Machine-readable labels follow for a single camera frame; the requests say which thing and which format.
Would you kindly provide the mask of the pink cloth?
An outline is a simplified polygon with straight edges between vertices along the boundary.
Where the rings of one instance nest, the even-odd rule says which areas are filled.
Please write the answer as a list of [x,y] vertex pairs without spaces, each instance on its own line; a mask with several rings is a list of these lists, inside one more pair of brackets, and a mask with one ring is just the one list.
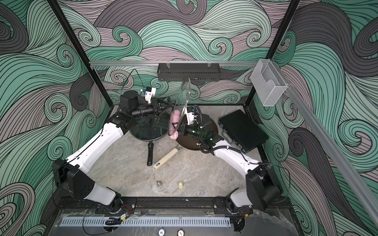
[[171,139],[176,140],[179,136],[178,128],[180,127],[180,110],[174,110],[170,116],[168,135]]

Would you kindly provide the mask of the glass pot lid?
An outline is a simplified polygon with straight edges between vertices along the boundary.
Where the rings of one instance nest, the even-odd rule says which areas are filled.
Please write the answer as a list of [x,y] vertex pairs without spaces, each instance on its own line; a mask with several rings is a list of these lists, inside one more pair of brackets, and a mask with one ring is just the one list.
[[191,91],[191,80],[190,78],[187,78],[182,82],[176,94],[176,98],[174,100],[176,103],[173,106],[172,111],[171,111],[172,113],[174,110],[180,110],[181,112],[180,125],[185,115],[186,108],[188,106],[190,91]]

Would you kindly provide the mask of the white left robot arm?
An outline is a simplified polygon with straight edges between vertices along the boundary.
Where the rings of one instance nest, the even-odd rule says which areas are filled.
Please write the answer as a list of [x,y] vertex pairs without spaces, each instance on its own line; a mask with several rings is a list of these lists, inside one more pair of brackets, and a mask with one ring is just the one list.
[[149,89],[144,91],[143,96],[134,90],[124,92],[120,96],[118,111],[90,141],[65,160],[53,162],[53,185],[66,191],[76,201],[90,200],[110,208],[112,212],[118,211],[122,205],[121,195],[97,184],[87,173],[98,158],[128,131],[141,130],[149,124],[166,128],[167,123],[161,119],[168,115],[174,104],[170,98],[153,98]]

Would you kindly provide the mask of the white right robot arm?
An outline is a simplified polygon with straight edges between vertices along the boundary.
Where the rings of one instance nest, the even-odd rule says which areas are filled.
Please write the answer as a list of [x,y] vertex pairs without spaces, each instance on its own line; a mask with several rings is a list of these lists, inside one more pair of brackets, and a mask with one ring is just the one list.
[[273,165],[254,160],[232,147],[218,134],[217,125],[208,115],[186,119],[172,114],[169,135],[176,140],[190,136],[199,151],[222,159],[245,177],[246,187],[235,189],[227,196],[227,207],[233,214],[248,208],[264,211],[280,196],[282,190]]

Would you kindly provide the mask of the black frying pan with lid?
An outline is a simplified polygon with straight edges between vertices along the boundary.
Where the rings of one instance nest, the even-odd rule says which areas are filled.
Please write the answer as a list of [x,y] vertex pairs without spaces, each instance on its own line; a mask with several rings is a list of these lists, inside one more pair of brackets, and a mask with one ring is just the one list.
[[153,118],[143,117],[137,120],[137,126],[130,129],[133,137],[148,142],[147,166],[152,166],[154,141],[162,138],[168,132],[169,112],[163,112]]

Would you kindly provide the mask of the black ribbed carrying case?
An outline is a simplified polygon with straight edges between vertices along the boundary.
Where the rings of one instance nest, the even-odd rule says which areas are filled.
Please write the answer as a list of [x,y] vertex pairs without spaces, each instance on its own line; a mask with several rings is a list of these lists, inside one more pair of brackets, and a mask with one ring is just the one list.
[[269,136],[241,110],[219,118],[218,124],[243,153],[253,150],[269,139]]

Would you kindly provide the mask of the black wall shelf tray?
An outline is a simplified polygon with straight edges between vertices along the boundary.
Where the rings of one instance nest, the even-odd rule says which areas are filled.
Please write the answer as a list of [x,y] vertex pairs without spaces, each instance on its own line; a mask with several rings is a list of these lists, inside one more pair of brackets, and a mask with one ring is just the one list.
[[157,75],[160,81],[178,82],[187,78],[197,81],[219,81],[221,68],[219,64],[159,64]]

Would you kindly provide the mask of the black frame post right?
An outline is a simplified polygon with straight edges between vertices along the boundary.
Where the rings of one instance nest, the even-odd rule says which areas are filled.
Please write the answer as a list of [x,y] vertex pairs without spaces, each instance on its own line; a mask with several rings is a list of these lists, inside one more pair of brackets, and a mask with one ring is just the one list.
[[[286,33],[286,31],[287,31],[287,29],[288,29],[288,27],[289,27],[289,25],[292,21],[294,13],[299,6],[299,3],[300,3],[300,1],[290,1],[288,9],[287,9],[287,11],[286,11],[281,23],[280,23],[280,26],[278,28],[278,32],[277,32],[277,34],[276,34],[276,36],[273,40],[273,43],[272,43],[270,49],[268,50],[268,53],[267,53],[267,56],[266,56],[265,59],[270,59],[270,60],[274,61],[273,57],[274,57],[275,53],[277,52],[281,41],[283,40],[283,36],[285,35],[285,33]],[[255,95],[258,96],[255,88],[253,87],[248,98],[247,98],[247,101],[246,101],[246,104],[245,104],[246,107],[249,107],[251,105],[252,100],[253,100]]]

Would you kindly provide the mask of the black frame post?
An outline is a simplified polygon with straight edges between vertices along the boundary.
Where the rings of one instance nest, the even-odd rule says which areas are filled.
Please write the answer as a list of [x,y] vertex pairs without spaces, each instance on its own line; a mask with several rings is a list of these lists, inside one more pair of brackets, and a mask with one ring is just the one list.
[[[265,59],[270,59],[270,60],[274,61],[273,57],[274,57],[275,53],[277,52],[281,41],[283,40],[283,36],[285,35],[285,33],[286,33],[286,31],[287,31],[287,29],[288,29],[288,27],[289,27],[289,25],[292,21],[294,13],[299,6],[299,3],[300,3],[300,1],[290,1],[288,9],[287,9],[287,11],[286,11],[281,23],[280,23],[280,26],[278,28],[278,32],[277,32],[277,34],[276,34],[276,36],[273,40],[273,43],[272,43],[270,49],[268,50],[268,53],[267,53],[267,56],[266,56]],[[249,107],[251,105],[252,100],[253,100],[255,95],[258,96],[255,88],[253,87],[248,98],[247,98],[247,101],[246,101],[246,104],[245,104],[246,107]]]
[[69,40],[72,42],[74,49],[76,50],[79,58],[83,62],[85,68],[88,70],[93,82],[99,89],[101,95],[104,97],[107,105],[110,109],[114,108],[114,104],[108,95],[105,87],[102,84],[102,81],[100,80],[100,77],[98,73],[91,68],[89,58],[87,57],[83,47],[79,43],[78,38],[76,37],[76,34],[74,33],[74,30],[72,29],[71,25],[69,24],[67,18],[65,17],[61,7],[59,6],[57,1],[54,0],[47,0],[48,4],[50,5],[53,13],[55,14],[56,18],[58,19],[59,23],[61,24],[63,30],[65,31],[66,35],[68,36]]

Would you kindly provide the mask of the aluminium rail back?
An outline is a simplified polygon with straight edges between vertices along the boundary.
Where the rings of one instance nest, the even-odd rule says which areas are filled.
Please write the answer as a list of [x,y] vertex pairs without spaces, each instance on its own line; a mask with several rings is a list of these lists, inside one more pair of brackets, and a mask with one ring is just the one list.
[[89,61],[91,67],[99,66],[158,66],[159,64],[219,64],[220,67],[254,67],[258,61]]

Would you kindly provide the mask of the aluminium rail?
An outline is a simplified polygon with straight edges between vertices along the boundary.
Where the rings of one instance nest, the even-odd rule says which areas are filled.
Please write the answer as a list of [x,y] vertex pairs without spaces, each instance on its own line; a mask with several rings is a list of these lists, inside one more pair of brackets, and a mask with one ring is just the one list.
[[258,61],[89,61],[91,67],[99,66],[158,66],[159,64],[219,64],[220,67],[254,67]]
[[313,134],[320,142],[323,150],[328,154],[333,163],[336,165],[345,181],[352,189],[355,196],[370,216],[372,222],[378,225],[378,200],[375,193],[367,185],[363,177],[355,170],[351,162],[338,146],[335,139],[328,133],[325,126],[318,119],[316,114],[316,105],[313,104],[315,99],[312,98],[311,90],[304,79],[290,80],[289,76],[282,71],[282,68],[274,61],[274,70],[279,74],[284,84],[287,86],[286,93],[291,98],[309,125]]

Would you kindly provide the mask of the clear plastic wall bin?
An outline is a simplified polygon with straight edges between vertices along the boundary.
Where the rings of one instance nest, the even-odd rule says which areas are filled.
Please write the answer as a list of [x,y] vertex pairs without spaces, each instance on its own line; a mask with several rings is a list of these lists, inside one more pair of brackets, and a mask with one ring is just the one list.
[[264,107],[275,106],[287,89],[281,68],[270,59],[259,60],[250,79]]

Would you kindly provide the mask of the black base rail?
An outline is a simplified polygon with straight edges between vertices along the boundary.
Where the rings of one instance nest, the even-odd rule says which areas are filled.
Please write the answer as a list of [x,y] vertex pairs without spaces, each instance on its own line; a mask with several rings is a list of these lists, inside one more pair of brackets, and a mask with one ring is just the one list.
[[214,214],[242,215],[257,210],[257,205],[236,206],[229,197],[119,197],[115,206],[106,206],[90,200],[72,200],[63,197],[58,207],[66,209],[94,209],[96,213],[110,214],[120,210],[121,213],[136,214],[148,210],[203,210]]

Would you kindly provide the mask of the black frame post left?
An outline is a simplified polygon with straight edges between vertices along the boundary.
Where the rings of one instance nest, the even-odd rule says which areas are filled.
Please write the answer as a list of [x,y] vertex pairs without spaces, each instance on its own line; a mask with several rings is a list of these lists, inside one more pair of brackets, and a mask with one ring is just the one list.
[[76,34],[74,33],[74,30],[72,29],[71,25],[69,24],[67,18],[65,17],[61,7],[59,6],[57,1],[54,0],[47,0],[48,4],[50,5],[53,13],[55,14],[56,18],[58,19],[59,23],[61,24],[63,30],[65,31],[66,35],[68,36],[69,40],[72,42],[74,49],[76,50],[79,58],[83,62],[85,68],[88,70],[93,82],[99,89],[101,95],[104,97],[107,105],[110,109],[114,108],[114,104],[108,95],[105,87],[102,84],[102,81],[100,80],[100,77],[98,73],[91,68],[89,58],[87,57],[83,47],[79,43],[78,38],[76,37]]

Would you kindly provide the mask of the aluminium rail right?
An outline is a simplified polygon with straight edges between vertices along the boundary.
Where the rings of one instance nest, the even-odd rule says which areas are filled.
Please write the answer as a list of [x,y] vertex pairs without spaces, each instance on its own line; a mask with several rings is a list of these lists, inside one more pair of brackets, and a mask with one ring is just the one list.
[[363,177],[355,170],[351,162],[338,146],[335,139],[328,133],[325,126],[318,119],[316,114],[316,105],[313,104],[315,99],[312,98],[311,90],[304,79],[290,80],[289,76],[282,71],[282,68],[274,61],[274,70],[279,74],[284,84],[287,86],[286,93],[291,98],[309,125],[313,134],[320,142],[323,150],[328,154],[333,163],[336,165],[345,181],[352,189],[355,196],[370,216],[372,222],[378,225],[378,200],[375,193],[367,185]]

